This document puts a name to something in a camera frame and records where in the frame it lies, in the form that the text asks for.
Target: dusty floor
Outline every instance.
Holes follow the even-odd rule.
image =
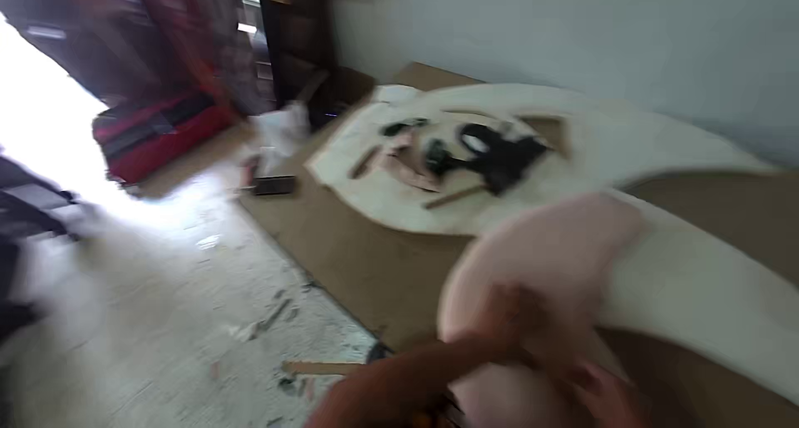
[[[0,44],[5,152],[99,208],[94,236],[28,244],[20,292],[47,317],[4,348],[18,425],[301,426],[331,379],[279,387],[281,361],[360,361],[373,340],[231,199],[246,131],[132,198],[105,181],[90,135],[103,106],[6,25]]]

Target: wooden stick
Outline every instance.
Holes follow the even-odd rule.
[[[283,361],[283,371],[287,374],[346,375],[361,366],[359,362]]]
[[[432,210],[434,208],[442,207],[442,206],[444,206],[444,205],[446,205],[448,203],[452,203],[455,200],[460,200],[461,198],[468,197],[468,196],[470,196],[472,194],[477,194],[478,192],[480,192],[482,190],[485,190],[485,189],[486,189],[486,185],[481,183],[481,184],[473,186],[471,188],[466,188],[464,190],[459,190],[458,192],[455,192],[453,194],[445,195],[442,198],[436,198],[435,200],[431,200],[430,202],[425,203],[423,205],[423,207],[426,210]]]
[[[349,171],[349,178],[355,179],[360,178],[367,169],[369,162],[372,161],[372,158],[380,151],[380,146],[372,146],[361,158],[358,160],[358,163],[355,163],[355,166],[352,167]]]

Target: red bag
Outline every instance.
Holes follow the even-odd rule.
[[[230,111],[194,91],[155,104],[110,108],[97,115],[92,132],[109,176],[134,184],[232,122]]]

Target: hand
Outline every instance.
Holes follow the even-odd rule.
[[[518,283],[493,284],[483,308],[477,314],[472,333],[496,349],[497,361],[530,362],[522,339],[546,320],[543,299]]]
[[[570,373],[574,395],[594,415],[600,427],[645,428],[649,426],[635,391],[624,380],[589,361],[581,361]]]

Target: smartphone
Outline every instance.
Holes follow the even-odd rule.
[[[294,176],[259,177],[253,180],[253,194],[281,195],[294,192],[297,178]]]

